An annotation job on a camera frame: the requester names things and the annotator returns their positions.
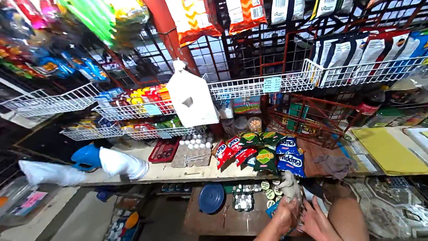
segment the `red plastic tray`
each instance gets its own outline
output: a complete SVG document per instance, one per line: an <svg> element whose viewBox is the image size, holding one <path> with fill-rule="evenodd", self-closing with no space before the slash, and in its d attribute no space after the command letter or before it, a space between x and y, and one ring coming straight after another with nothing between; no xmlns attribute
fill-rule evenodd
<svg viewBox="0 0 428 241"><path fill-rule="evenodd" d="M151 163L170 163L174 159L178 149L180 137L171 139L159 139L149 156Z"/></svg>

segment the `gray cloth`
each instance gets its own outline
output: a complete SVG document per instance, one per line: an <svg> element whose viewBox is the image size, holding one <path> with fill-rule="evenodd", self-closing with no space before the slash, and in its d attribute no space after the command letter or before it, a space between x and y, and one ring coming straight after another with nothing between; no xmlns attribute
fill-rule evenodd
<svg viewBox="0 0 428 241"><path fill-rule="evenodd" d="M347 157L334 157L334 156L319 156L314 160L314 163L321 164L322 168L332 175L333 178L342 180L349 172L351 167L356 166L353 159Z"/></svg>

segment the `white plastic bag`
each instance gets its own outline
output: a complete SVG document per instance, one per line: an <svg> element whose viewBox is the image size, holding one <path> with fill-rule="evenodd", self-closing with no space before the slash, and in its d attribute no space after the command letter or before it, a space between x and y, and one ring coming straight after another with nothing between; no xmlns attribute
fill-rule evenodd
<svg viewBox="0 0 428 241"><path fill-rule="evenodd" d="M86 173L71 166L19 160L19 167L31 185L53 183L71 186L83 182Z"/></svg>
<svg viewBox="0 0 428 241"><path fill-rule="evenodd" d="M100 148L101 166L110 176L127 174L130 180L138 180L149 171L149 163L134 156Z"/></svg>

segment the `white wire basket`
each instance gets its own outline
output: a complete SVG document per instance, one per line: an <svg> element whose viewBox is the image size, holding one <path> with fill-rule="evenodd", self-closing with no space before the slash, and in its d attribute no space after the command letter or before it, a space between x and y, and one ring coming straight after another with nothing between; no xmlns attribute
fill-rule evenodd
<svg viewBox="0 0 428 241"><path fill-rule="evenodd" d="M83 110L95 102L100 90L92 83L62 95L49 96L42 89L7 100L0 105L24 117Z"/></svg>
<svg viewBox="0 0 428 241"><path fill-rule="evenodd" d="M215 82L209 83L208 87L216 100L269 94L270 92L263 90L264 79L269 77L280 77L282 79L280 86L282 93L311 90L321 79L321 72L321 66L305 59L301 72Z"/></svg>
<svg viewBox="0 0 428 241"><path fill-rule="evenodd" d="M427 57L323 68L318 87L367 84L405 78Z"/></svg>
<svg viewBox="0 0 428 241"><path fill-rule="evenodd" d="M167 129L158 129L158 130L128 132L126 134L135 140L141 140L141 139L162 138L164 137L163 133L167 133L172 137L191 135L191 134L203 134L205 133L205 130L206 130L206 126L197 126L197 127L190 127L190 128L176 127L176 128L167 128Z"/></svg>
<svg viewBox="0 0 428 241"><path fill-rule="evenodd" d="M97 128L97 129L87 129L87 130L62 130L60 134L75 140L75 141L85 141L109 137L123 136L123 130L120 129L119 125L115 123L110 127Z"/></svg>
<svg viewBox="0 0 428 241"><path fill-rule="evenodd" d="M102 108L98 105L92 110L98 112L101 116L109 121L120 121L150 117L146 108L144 107L145 105L156 105L156 107L159 108L161 115L176 113L171 101L157 101L145 104L117 106L110 108Z"/></svg>

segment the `orange snack bag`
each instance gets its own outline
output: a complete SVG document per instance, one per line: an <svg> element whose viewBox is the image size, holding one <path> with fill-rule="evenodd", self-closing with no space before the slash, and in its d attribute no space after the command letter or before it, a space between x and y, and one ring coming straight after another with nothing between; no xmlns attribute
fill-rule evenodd
<svg viewBox="0 0 428 241"><path fill-rule="evenodd" d="M178 32L180 47L201 36L221 36L214 0L165 0Z"/></svg>
<svg viewBox="0 0 428 241"><path fill-rule="evenodd" d="M263 0L226 0L226 5L230 17L229 34L235 35L268 23Z"/></svg>

